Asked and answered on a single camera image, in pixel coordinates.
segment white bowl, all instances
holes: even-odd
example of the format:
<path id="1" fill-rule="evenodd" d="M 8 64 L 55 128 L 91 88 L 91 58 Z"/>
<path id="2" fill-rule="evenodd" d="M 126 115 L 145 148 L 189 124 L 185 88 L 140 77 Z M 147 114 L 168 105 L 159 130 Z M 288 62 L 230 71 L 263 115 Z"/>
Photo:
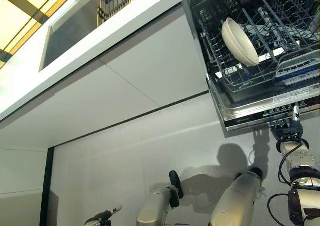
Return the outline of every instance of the white bowl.
<path id="1" fill-rule="evenodd" d="M 259 57 L 252 42 L 232 18 L 228 17 L 222 26 L 222 37 L 233 56 L 249 67 L 259 64 Z"/>

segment metallic robot arm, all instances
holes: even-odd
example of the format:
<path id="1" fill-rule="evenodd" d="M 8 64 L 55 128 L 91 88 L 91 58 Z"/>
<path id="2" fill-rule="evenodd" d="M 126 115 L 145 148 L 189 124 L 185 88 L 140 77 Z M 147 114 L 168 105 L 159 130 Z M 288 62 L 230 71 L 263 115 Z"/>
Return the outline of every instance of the metallic robot arm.
<path id="1" fill-rule="evenodd" d="M 298 226 L 320 225 L 320 172 L 315 157 L 309 152 L 309 144 L 302 139 L 303 127 L 300 123 L 299 106 L 293 108 L 292 120 L 287 123 L 270 125 L 274 137 L 278 140 L 277 149 L 282 154 L 279 180 L 288 184 L 288 208 L 290 220 Z M 282 165 L 286 162 L 290 176 L 288 182 L 282 174 Z"/>
<path id="2" fill-rule="evenodd" d="M 84 226 L 111 226 L 111 221 L 109 220 L 115 213 L 122 210 L 122 206 L 118 206 L 111 211 L 104 211 L 96 216 L 88 219 Z"/>
<path id="3" fill-rule="evenodd" d="M 181 182 L 175 171 L 169 173 L 171 186 L 149 194 L 136 220 L 137 226 L 164 226 L 170 208 L 180 205 L 179 199 L 184 197 Z"/>
<path id="4" fill-rule="evenodd" d="M 211 216 L 210 226 L 249 226 L 261 178 L 262 171 L 258 168 L 239 176 L 219 200 Z"/>

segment cabinet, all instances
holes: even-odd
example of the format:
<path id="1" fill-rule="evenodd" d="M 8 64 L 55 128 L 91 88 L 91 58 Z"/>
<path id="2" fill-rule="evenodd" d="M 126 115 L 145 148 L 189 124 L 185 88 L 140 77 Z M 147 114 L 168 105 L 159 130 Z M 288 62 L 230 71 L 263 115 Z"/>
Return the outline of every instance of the cabinet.
<path id="1" fill-rule="evenodd" d="M 160 17 L 100 60 L 159 106 L 208 90 L 182 7 Z"/>
<path id="2" fill-rule="evenodd" d="M 4 121 L 1 145 L 50 148 L 206 90 L 178 7 L 27 105 L 17 119 Z"/>

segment dishwasher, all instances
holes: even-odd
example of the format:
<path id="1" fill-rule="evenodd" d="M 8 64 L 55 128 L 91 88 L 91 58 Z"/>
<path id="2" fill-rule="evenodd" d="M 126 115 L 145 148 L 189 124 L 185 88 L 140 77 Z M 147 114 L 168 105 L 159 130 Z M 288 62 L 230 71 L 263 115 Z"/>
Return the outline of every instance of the dishwasher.
<path id="1" fill-rule="evenodd" d="M 319 0 L 186 0 L 183 4 L 226 135 L 285 123 L 295 105 L 304 116 L 319 113 Z M 227 18 L 251 41 L 257 66 L 239 62 L 227 48 L 222 36 Z"/>

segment white countertop edge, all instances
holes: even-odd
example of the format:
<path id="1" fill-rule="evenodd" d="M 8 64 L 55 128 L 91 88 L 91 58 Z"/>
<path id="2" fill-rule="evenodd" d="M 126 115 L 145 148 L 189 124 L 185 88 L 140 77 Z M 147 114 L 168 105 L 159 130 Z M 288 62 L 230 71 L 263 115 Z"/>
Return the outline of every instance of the white countertop edge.
<path id="1" fill-rule="evenodd" d="M 135 0 L 42 70 L 42 82 L 1 112 L 0 121 L 181 1 Z"/>

